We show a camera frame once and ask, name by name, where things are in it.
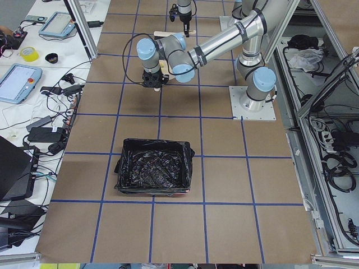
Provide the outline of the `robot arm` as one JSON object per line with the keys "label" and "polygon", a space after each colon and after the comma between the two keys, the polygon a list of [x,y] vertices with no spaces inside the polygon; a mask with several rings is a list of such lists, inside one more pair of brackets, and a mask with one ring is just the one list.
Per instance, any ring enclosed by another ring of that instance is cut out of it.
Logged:
{"label": "robot arm", "polygon": [[192,1],[178,0],[173,7],[175,14],[183,23],[183,33],[188,38],[190,36],[190,21],[192,19]]}
{"label": "robot arm", "polygon": [[251,7],[252,10],[245,18],[189,51],[186,51],[186,42],[181,33],[157,40],[144,38],[138,41],[137,55],[144,69],[140,85],[160,89],[168,82],[168,76],[162,74],[160,57],[166,60],[171,75],[178,82],[191,81],[196,69],[274,29],[286,11],[287,1],[254,1]]}

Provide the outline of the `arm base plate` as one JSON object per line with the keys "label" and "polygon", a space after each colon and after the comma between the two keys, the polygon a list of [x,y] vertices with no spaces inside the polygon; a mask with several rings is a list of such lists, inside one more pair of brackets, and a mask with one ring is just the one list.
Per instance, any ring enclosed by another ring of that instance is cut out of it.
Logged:
{"label": "arm base plate", "polygon": [[247,96],[247,86],[230,86],[233,120],[275,121],[275,111],[270,93],[262,101],[254,101]]}

